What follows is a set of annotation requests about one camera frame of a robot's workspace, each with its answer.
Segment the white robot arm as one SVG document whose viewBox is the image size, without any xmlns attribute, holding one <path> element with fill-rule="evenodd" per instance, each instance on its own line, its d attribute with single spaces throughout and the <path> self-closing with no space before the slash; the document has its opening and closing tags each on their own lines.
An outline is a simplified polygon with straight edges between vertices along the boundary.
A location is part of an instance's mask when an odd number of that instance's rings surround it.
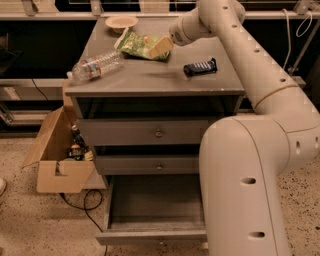
<svg viewBox="0 0 320 256">
<path fill-rule="evenodd" d="M 277 177 L 319 153 L 320 114 L 297 83 L 243 27 L 237 0 L 198 0 L 171 24 L 179 46 L 216 36 L 253 114 L 213 123 L 199 151 L 209 256 L 291 256 Z"/>
</svg>

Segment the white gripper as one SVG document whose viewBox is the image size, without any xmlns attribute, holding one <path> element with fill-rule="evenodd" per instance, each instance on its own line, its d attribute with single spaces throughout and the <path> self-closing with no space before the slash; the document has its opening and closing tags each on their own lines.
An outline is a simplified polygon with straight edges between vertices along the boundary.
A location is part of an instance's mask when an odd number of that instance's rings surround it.
<svg viewBox="0 0 320 256">
<path fill-rule="evenodd" d="M 173 49 L 174 43 L 179 46 L 185 46 L 198 39 L 214 36 L 213 32 L 201 21 L 197 8 L 177 18 L 170 25 L 169 34 L 171 37 L 168 35 L 161 38 L 155 36 L 147 37 L 148 49 L 146 55 L 149 59 L 165 60 Z"/>
</svg>

